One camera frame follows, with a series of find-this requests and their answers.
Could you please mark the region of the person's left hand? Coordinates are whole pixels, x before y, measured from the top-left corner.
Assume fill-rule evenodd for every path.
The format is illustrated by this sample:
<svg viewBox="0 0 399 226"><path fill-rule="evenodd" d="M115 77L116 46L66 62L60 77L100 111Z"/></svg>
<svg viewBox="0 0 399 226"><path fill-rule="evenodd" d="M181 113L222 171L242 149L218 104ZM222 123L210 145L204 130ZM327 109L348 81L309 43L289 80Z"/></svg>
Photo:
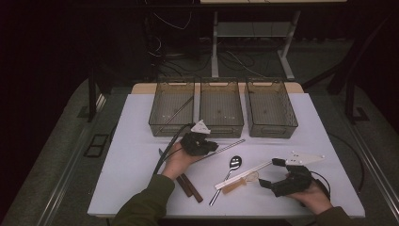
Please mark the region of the person's left hand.
<svg viewBox="0 0 399 226"><path fill-rule="evenodd" d="M171 180L178 178L192 163L201 159L201 155L188 154L179 142L175 143L168 153L169 157L161 174Z"/></svg>

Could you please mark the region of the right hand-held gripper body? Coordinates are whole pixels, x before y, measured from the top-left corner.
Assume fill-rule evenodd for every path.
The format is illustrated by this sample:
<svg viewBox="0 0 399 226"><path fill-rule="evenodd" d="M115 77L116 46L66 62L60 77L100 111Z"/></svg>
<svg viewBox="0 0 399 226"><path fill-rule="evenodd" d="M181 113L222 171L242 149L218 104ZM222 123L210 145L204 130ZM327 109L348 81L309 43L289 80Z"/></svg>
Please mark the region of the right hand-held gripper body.
<svg viewBox="0 0 399 226"><path fill-rule="evenodd" d="M276 197L304 191L313 179L307 165L324 159L324 155L292 152L285 159L288 175L284 180L272 183L274 187L271 190Z"/></svg>

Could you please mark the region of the black spoon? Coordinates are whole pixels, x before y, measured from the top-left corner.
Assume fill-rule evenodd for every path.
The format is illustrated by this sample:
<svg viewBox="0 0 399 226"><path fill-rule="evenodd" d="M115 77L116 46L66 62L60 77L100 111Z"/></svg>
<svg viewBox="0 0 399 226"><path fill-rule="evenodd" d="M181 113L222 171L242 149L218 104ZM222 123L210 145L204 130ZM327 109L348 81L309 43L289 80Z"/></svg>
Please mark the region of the black spoon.
<svg viewBox="0 0 399 226"><path fill-rule="evenodd" d="M241 158L240 156L238 156L238 155L235 155L235 156L230 160L230 169L229 169L229 172L227 173L227 175L226 175L226 177L225 177L225 181L227 181L227 180L229 179L231 173L232 173L234 170L239 169L239 168L241 167L241 165L242 165L242 158ZM214 203L215 203L215 201L216 201L216 199L217 199L217 197L218 197L219 194L220 194L220 189L218 189L218 190L216 191L216 193L214 194L213 198L210 200L210 202L209 202L209 205L210 205L210 206L213 206L213 205L214 205Z"/></svg>

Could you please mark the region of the white metal desk frame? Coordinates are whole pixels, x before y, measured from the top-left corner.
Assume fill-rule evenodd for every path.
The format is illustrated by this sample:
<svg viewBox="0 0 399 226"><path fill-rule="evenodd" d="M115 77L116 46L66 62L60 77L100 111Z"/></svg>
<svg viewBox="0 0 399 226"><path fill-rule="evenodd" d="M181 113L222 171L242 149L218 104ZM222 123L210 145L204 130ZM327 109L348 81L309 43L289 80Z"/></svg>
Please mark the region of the white metal desk frame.
<svg viewBox="0 0 399 226"><path fill-rule="evenodd" d="M220 38L283 38L277 50L283 75L294 80L287 55L306 7L343 4L346 0L199 0L201 7L214 7L211 72L219 77Z"/></svg>

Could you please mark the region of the white table cover sheet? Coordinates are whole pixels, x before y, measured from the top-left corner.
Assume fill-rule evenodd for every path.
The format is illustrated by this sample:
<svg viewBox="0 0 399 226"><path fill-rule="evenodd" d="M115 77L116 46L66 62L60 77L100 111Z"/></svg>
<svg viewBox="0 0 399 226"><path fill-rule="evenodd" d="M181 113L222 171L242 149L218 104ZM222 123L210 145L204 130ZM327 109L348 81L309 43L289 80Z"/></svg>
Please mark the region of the white table cover sheet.
<svg viewBox="0 0 399 226"><path fill-rule="evenodd" d="M229 162L235 155L243 159L240 172L250 170L272 158L287 158L292 152L324 155L325 159L308 165L330 184L331 201L341 206L352 218L362 218L365 210L357 192L338 158L326 130L306 93L290 97L298 120L298 127L288 139L250 137L244 131L239 138L221 138L224 148L240 139L241 143L223 153L208 157L192 165L187 177L202 196L203 201L185 195L176 187L170 196L167 215L170 218L297 218L309 210L287 197L276 197L272 191L256 182L240 186L234 191L220 193L213 206L210 200L215 185L229 172ZM111 142L104 166L96 185L88 214L112 218L121 207L149 183L159 159L158 149L164 150L169 140L154 137L148 124L153 97L150 94L131 94L121 112L119 124ZM262 179L277 182L285 177L286 169L269 165L258 170Z"/></svg>

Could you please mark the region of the aluminium floor rail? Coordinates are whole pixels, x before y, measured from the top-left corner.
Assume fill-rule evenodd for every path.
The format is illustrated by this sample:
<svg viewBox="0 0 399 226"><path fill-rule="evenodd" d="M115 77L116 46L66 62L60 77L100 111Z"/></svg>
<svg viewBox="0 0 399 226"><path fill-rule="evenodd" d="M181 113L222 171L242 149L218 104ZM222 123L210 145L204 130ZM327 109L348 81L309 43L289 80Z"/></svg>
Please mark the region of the aluminium floor rail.
<svg viewBox="0 0 399 226"><path fill-rule="evenodd" d="M51 192L49 201L43 212L40 215L40 219L36 226L51 226L52 221L56 215L56 211L68 190L68 186L71 183L72 177L76 171L76 165L78 161L83 156L83 152L86 149L87 141L92 134L92 130L95 127L97 120L99 119L99 114L104 108L106 103L106 98L100 94L94 102L94 114L88 117L88 122L84 123L84 127L79 134L78 139L72 149L72 155L68 160L65 169L62 171L59 180L56 183L55 188Z"/></svg>
<svg viewBox="0 0 399 226"><path fill-rule="evenodd" d="M382 168L377 163L375 157L371 152L371 149L367 145L365 139L360 134L358 128L348 120L345 120L345 125L359 147L360 158L363 160L367 169L370 171L378 189L380 190L385 202L389 206L395 219L399 222L399 195L393 189Z"/></svg>

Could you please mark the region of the black metal stand post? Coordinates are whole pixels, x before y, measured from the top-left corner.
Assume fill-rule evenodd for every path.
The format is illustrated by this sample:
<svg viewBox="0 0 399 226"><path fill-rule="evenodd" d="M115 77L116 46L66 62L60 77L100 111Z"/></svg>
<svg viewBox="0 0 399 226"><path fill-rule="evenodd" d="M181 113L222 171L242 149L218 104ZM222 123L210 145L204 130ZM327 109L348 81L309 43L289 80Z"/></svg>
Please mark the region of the black metal stand post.
<svg viewBox="0 0 399 226"><path fill-rule="evenodd" d="M368 121L369 118L361 107L355 107L355 80L349 79L346 83L344 114L352 124L357 121Z"/></svg>
<svg viewBox="0 0 399 226"><path fill-rule="evenodd" d="M97 84L96 70L91 68L88 71L88 122L92 122L98 112L98 105L102 93Z"/></svg>

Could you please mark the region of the person's right hand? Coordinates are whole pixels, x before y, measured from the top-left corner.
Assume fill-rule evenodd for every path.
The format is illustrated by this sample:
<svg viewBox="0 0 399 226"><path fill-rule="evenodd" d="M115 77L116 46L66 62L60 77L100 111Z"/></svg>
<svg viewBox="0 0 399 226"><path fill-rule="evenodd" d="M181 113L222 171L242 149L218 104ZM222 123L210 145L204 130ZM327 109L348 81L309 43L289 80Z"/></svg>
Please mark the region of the person's right hand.
<svg viewBox="0 0 399 226"><path fill-rule="evenodd" d="M333 207L323 190L315 183L304 191L290 194L289 198L303 203L315 215L322 214Z"/></svg>

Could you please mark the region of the clear brown plastic bin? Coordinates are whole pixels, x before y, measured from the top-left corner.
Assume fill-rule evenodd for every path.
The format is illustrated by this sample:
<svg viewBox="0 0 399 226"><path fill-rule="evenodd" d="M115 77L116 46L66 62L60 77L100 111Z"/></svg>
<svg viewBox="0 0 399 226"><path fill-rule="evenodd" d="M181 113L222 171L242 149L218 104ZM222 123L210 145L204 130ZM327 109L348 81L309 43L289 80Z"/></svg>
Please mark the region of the clear brown plastic bin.
<svg viewBox="0 0 399 226"><path fill-rule="evenodd" d="M245 98L251 137L292 136L298 127L298 121L281 79L248 77Z"/></svg>
<svg viewBox="0 0 399 226"><path fill-rule="evenodd" d="M229 77L202 78L199 118L212 138L239 138L244 127L238 81Z"/></svg>
<svg viewBox="0 0 399 226"><path fill-rule="evenodd" d="M193 122L194 100L158 135L155 134L178 108L192 96L195 96L195 78L193 76L158 79L149 118L149 126L155 137L173 137L185 124Z"/></svg>

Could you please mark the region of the clear spoon with tan handle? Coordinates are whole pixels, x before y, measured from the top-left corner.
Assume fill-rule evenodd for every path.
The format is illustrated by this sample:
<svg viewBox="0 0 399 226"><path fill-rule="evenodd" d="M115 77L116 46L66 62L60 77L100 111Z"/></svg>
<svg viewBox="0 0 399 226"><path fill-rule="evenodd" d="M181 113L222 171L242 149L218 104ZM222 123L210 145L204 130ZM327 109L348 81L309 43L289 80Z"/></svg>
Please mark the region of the clear spoon with tan handle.
<svg viewBox="0 0 399 226"><path fill-rule="evenodd" d="M241 178L228 186L224 186L221 191L223 194L228 194L238 188L239 186L245 186L247 183L255 182L259 179L259 173L257 171L251 172L248 176Z"/></svg>

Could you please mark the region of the wooden handled metal fork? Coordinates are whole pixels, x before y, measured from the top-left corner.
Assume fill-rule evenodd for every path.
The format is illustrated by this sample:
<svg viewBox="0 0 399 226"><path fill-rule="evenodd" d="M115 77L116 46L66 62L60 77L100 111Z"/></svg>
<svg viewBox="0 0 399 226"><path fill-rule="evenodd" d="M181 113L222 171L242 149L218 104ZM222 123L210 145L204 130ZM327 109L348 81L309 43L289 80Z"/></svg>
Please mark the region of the wooden handled metal fork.
<svg viewBox="0 0 399 226"><path fill-rule="evenodd" d="M192 195L196 199L198 203L201 203L203 201L202 196L199 194L199 192L196 190L194 185L191 183L191 181L188 179L188 177L185 174L182 174L181 177L183 178L185 184L188 186L188 189L191 191Z"/></svg>
<svg viewBox="0 0 399 226"><path fill-rule="evenodd" d="M158 152L160 156L164 153L161 149L158 149ZM184 182L182 177L179 176L176 181L178 182L187 197L191 197L193 195L192 191L189 189L188 185Z"/></svg>

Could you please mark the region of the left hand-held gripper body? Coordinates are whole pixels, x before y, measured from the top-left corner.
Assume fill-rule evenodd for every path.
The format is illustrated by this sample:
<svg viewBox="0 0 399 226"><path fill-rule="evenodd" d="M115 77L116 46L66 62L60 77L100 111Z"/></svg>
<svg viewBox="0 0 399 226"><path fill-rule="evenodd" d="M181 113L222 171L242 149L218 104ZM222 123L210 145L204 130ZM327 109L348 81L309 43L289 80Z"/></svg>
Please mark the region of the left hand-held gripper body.
<svg viewBox="0 0 399 226"><path fill-rule="evenodd" d="M209 152L205 149L205 144L209 141L207 137L211 134L211 130L205 125L203 120L198 121L189 133L186 133L180 143L185 151L194 156L206 155Z"/></svg>

